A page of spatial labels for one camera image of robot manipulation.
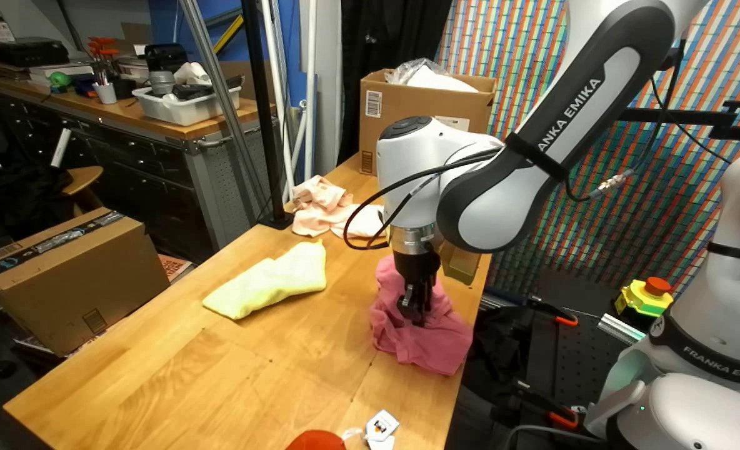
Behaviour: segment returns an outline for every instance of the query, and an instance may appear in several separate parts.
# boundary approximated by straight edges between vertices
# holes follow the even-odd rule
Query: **wall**
[[[439,59],[452,71],[499,76],[490,133],[505,134],[552,79],[565,29],[565,3],[456,0]],[[670,106],[720,110],[731,98],[740,99],[740,0],[714,3],[696,20]],[[635,104],[656,106],[650,89]],[[616,125],[572,169],[572,188],[589,193],[634,168],[650,129]],[[709,126],[687,129],[724,156],[740,154],[740,143],[709,139]],[[656,271],[682,288],[705,258],[724,169],[677,126],[664,126],[641,176],[617,193],[579,204],[556,190],[532,235],[496,254],[490,285],[525,291],[537,271],[560,270],[614,288]]]
[[[94,34],[124,36],[121,21],[150,24],[147,0],[65,0],[65,6],[84,45]],[[54,36],[75,53],[56,0],[0,0],[0,13],[15,36]]]

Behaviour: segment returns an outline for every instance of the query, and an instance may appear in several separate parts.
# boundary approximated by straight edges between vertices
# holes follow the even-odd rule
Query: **storage bin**
[[[216,95],[162,103],[162,98],[154,98],[150,89],[154,88],[140,88],[140,89],[132,89],[132,95],[139,98],[142,114],[154,120],[162,120],[174,125],[194,125],[224,111]],[[240,88],[231,88],[231,99],[236,103],[236,106],[240,106]]]

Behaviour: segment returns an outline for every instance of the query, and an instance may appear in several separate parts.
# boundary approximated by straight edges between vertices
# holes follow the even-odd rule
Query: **white robot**
[[[494,251],[516,241],[535,203],[614,121],[709,0],[570,0],[570,50],[524,125],[500,143],[430,116],[390,125],[377,176],[409,294],[422,323],[439,245]],[[724,176],[710,254],[650,340],[629,346],[585,414],[585,430],[641,450],[740,450],[740,160]]]

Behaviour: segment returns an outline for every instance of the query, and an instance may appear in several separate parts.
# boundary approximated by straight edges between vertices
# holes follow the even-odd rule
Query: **workbench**
[[[377,183],[347,160],[334,175],[355,200]],[[400,419],[395,446],[446,446],[460,375],[442,376],[377,351],[371,340],[375,264],[336,235],[329,288],[240,323],[204,298],[305,238],[252,228],[106,334],[81,346],[6,409],[50,446],[281,450],[304,430],[364,428],[377,409]],[[460,320],[475,323],[490,260],[474,285],[446,281]]]
[[[49,161],[60,129],[72,129],[62,164],[102,164],[100,200],[145,223],[160,251],[194,261],[245,233],[270,203],[256,110],[240,99],[247,145],[234,169],[224,116],[170,125],[145,116],[136,98],[100,104],[0,76],[0,121],[14,145]]]

